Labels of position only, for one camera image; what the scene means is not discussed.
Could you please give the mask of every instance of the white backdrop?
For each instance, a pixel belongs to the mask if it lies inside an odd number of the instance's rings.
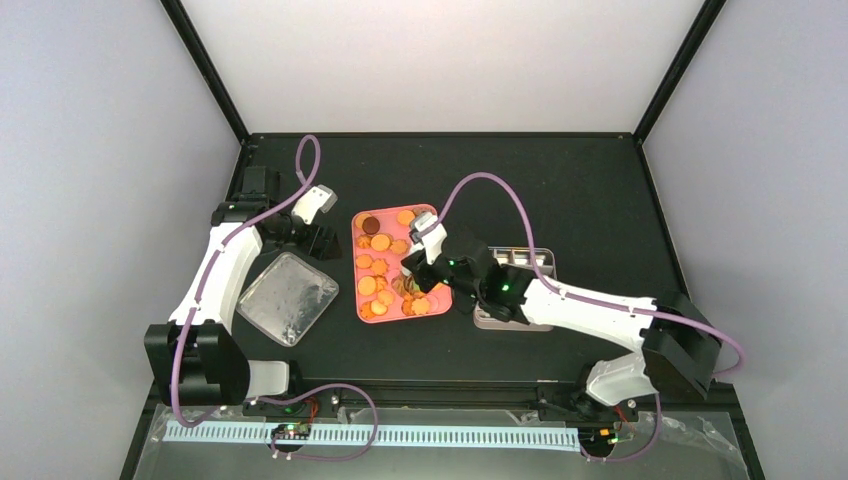
[[[701,0],[184,0],[251,132],[632,132]]]

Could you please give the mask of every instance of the pink tray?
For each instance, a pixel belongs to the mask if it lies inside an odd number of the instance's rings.
[[[419,205],[406,205],[402,207],[393,207],[393,208],[384,208],[382,210],[366,210],[364,212],[359,212],[354,215],[353,219],[350,222],[350,228],[353,232],[353,268],[354,268],[354,291],[356,292],[356,314],[359,316],[360,320],[365,323],[382,323],[382,322],[391,322],[394,320],[405,320],[409,318],[418,318],[418,317],[427,317],[430,315],[439,315],[447,312],[453,300],[451,299],[450,288],[441,287],[431,291],[424,298],[430,303],[430,310],[424,315],[405,315],[401,310],[401,306],[403,304],[403,297],[401,297],[398,292],[392,288],[391,282],[397,276],[401,274],[401,265],[400,261],[403,260],[408,255],[408,250],[403,254],[396,254],[391,251],[391,249],[377,252],[371,248],[360,248],[357,245],[357,239],[365,235],[365,232],[356,226],[356,219],[360,215],[364,213],[370,214],[372,217],[376,218],[380,221],[380,231],[378,233],[385,233],[391,236],[394,240],[406,240],[411,244],[409,240],[409,227],[404,226],[397,221],[397,214],[403,210],[413,210],[415,208],[426,208],[433,213],[436,213],[436,209],[431,205],[419,204]],[[373,260],[384,259],[388,264],[388,272],[384,275],[388,285],[385,290],[390,291],[393,294],[394,300],[392,304],[388,306],[388,311],[384,315],[378,315],[370,319],[363,318],[362,316],[362,306],[367,302],[371,302],[377,299],[377,293],[372,295],[362,295],[359,293],[358,285],[359,280],[365,276],[375,276],[374,272],[371,268],[359,268],[356,266],[356,258],[359,255],[367,254],[370,255]]]

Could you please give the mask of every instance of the cable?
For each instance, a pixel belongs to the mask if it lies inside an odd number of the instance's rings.
[[[447,202],[445,202],[445,206],[442,208],[441,213],[436,218],[436,222],[433,223],[432,225],[430,225],[429,227],[425,228],[424,230],[422,230],[421,236],[424,236],[424,235],[432,232],[437,226],[439,226],[444,221],[444,219],[447,216],[451,205],[453,205],[453,202],[456,199],[456,196],[459,193],[459,191],[462,190],[462,188],[465,187],[465,185],[468,184],[468,182],[470,182],[472,180],[476,180],[478,178],[485,178],[487,180],[491,180],[491,181],[497,183],[498,185],[501,186],[501,188],[503,188],[506,191],[507,195],[509,195],[509,197],[512,199],[512,202],[515,204],[516,209],[518,209],[518,214],[521,216],[521,221],[524,224],[524,232],[527,235],[527,246],[530,249],[530,266],[533,267],[533,272],[536,273],[536,277],[539,279],[539,281],[542,283],[542,285],[544,285],[548,290],[550,290],[551,292],[553,292],[557,295],[562,295],[560,290],[556,286],[551,284],[547,280],[545,275],[542,274],[542,271],[539,269],[539,264],[536,262],[536,243],[533,239],[533,229],[530,226],[530,219],[527,217],[527,211],[524,209],[524,204],[521,203],[521,199],[518,198],[518,195],[515,193],[515,190],[513,190],[512,187],[510,187],[508,183],[506,183],[502,178],[498,177],[497,175],[494,175],[494,174],[491,174],[491,173],[488,173],[488,172],[477,172],[477,173],[472,173],[470,175],[467,175],[465,178],[460,180],[459,183],[457,183],[456,186],[453,187],[453,191],[451,191],[450,196],[448,196],[448,200],[447,200]],[[729,344],[731,347],[733,347],[733,349],[736,350],[736,354],[739,356],[739,359],[737,360],[736,364],[731,366],[730,368],[726,368],[724,370],[720,370],[718,372],[713,373],[713,377],[718,376],[718,375],[724,375],[724,374],[739,370],[740,368],[742,368],[742,366],[747,361],[747,355],[745,354],[745,350],[742,348],[742,346],[736,340],[731,338],[726,333],[713,328],[710,325],[705,325],[703,323],[696,322],[695,320],[692,320],[692,319],[689,319],[689,318],[686,318],[686,317],[682,317],[680,315],[675,315],[675,314],[666,313],[666,312],[660,312],[660,311],[656,311],[656,310],[648,310],[648,309],[644,309],[644,308],[634,308],[631,311],[630,307],[627,307],[625,305],[621,305],[621,304],[613,303],[613,302],[607,302],[607,301],[604,301],[604,300],[598,300],[598,299],[589,298],[589,297],[584,297],[582,295],[577,295],[575,293],[570,293],[570,292],[566,292],[564,297],[569,298],[571,300],[577,300],[579,302],[588,303],[590,305],[595,305],[595,306],[598,306],[598,307],[604,307],[604,308],[609,308],[609,309],[612,309],[612,310],[617,310],[617,311],[620,311],[620,312],[630,312],[630,313],[633,313],[633,314],[648,315],[648,316],[651,316],[651,317],[662,318],[663,320],[668,320],[668,321],[671,321],[671,322],[674,322],[674,323],[679,323],[681,325],[686,325],[688,327],[694,328],[696,330],[700,330],[702,332],[705,332],[709,335],[712,335],[712,336],[718,338],[722,342],[725,342],[725,343]]]
[[[586,449],[583,448],[583,446],[581,445],[580,446],[580,453],[582,453],[583,456],[586,457],[586,460],[589,460],[589,461],[592,461],[592,462],[604,462],[604,463],[628,462],[630,460],[636,460],[637,458],[641,457],[642,455],[648,453],[648,450],[653,448],[654,444],[657,443],[657,440],[659,440],[660,429],[661,429],[661,425],[662,425],[662,409],[660,407],[660,395],[656,394],[656,395],[654,395],[654,398],[656,399],[656,402],[657,402],[657,424],[654,426],[654,433],[651,435],[651,439],[648,440],[648,443],[646,443],[644,447],[640,448],[639,451],[637,451],[635,453],[631,453],[630,455],[627,455],[627,456],[624,456],[624,457],[619,457],[619,458],[595,457],[595,456],[589,455],[589,452],[587,452]]]
[[[358,451],[351,453],[350,455],[345,455],[343,457],[325,457],[325,456],[321,456],[321,455],[304,455],[302,453],[294,452],[294,453],[286,454],[287,459],[300,458],[300,459],[303,459],[303,460],[316,460],[316,461],[319,461],[319,462],[346,462],[348,460],[353,460],[354,458],[361,457],[365,452],[368,451],[369,448],[371,448],[371,445],[374,443],[374,440],[377,439],[377,430],[380,428],[380,421],[377,418],[377,405],[374,404],[374,400],[367,393],[365,393],[364,390],[362,390],[361,388],[354,386],[354,385],[350,385],[350,384],[347,384],[347,383],[329,383],[327,385],[322,385],[318,388],[314,388],[314,389],[304,393],[303,395],[299,395],[297,397],[294,397],[294,398],[291,398],[291,399],[288,399],[288,400],[277,400],[277,399],[268,398],[268,397],[259,397],[257,400],[265,402],[265,403],[270,403],[272,405],[286,406],[286,405],[291,405],[293,403],[297,403],[297,402],[299,402],[299,401],[301,401],[305,398],[308,398],[308,397],[315,395],[316,393],[323,392],[324,390],[329,390],[331,388],[346,388],[348,390],[353,390],[354,392],[362,395],[362,397],[365,399],[365,401],[368,402],[368,406],[371,407],[371,412],[374,414],[374,428],[371,429],[371,435],[368,436],[368,441]],[[279,450],[277,450],[277,440],[278,440],[279,436],[280,435],[275,435],[274,438],[271,439],[271,450],[274,451],[274,458],[276,458],[277,453],[279,452]]]
[[[303,147],[306,145],[306,142],[310,141],[315,146],[315,162],[312,165],[312,171],[309,172],[308,178],[303,178],[303,172],[300,169],[300,157],[303,154]],[[200,276],[200,280],[197,282],[197,290],[194,293],[194,301],[200,304],[200,300],[203,297],[203,289],[206,287],[206,282],[209,280],[209,276],[212,273],[212,267],[215,265],[215,261],[218,260],[218,257],[221,255],[221,252],[226,248],[227,244],[232,241],[233,238],[236,237],[239,233],[247,230],[248,228],[256,225],[257,223],[265,220],[266,218],[274,215],[280,210],[288,207],[295,200],[297,200],[301,195],[303,195],[309,188],[312,186],[312,181],[315,180],[315,176],[318,174],[318,166],[321,164],[321,145],[318,143],[318,139],[315,138],[315,135],[306,135],[300,139],[300,144],[297,146],[297,153],[295,154],[295,171],[297,173],[297,177],[300,179],[302,185],[301,187],[294,192],[289,198],[283,200],[279,205],[274,208],[268,209],[260,215],[257,215],[250,220],[244,222],[239,225],[238,228],[233,230],[229,235],[224,237],[224,240],[221,241],[221,249],[216,250],[209,257],[209,262],[206,264],[206,267],[203,269],[203,274]],[[191,330],[191,324],[194,320],[194,317],[198,311],[198,308],[189,309],[188,317],[186,318],[185,324],[183,324],[182,329],[180,330],[180,336],[177,339],[177,347],[174,350],[174,366],[171,369],[171,409],[174,411],[174,417],[176,417],[177,421],[180,425],[186,428],[194,428],[204,420],[209,418],[212,413],[217,410],[213,408],[204,412],[200,418],[195,421],[186,420],[180,410],[180,367],[183,359],[183,351],[185,350],[185,344],[188,340],[188,333]]]

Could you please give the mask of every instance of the transparent plastic container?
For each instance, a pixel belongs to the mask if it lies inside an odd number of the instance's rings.
[[[339,284],[285,252],[245,290],[236,310],[262,333],[293,347],[339,294]]]

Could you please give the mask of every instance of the gray wall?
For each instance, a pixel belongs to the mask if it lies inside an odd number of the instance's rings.
[[[728,2],[646,144],[768,478],[845,478],[848,4]]]
[[[236,153],[159,2],[3,2],[0,477],[118,476]]]

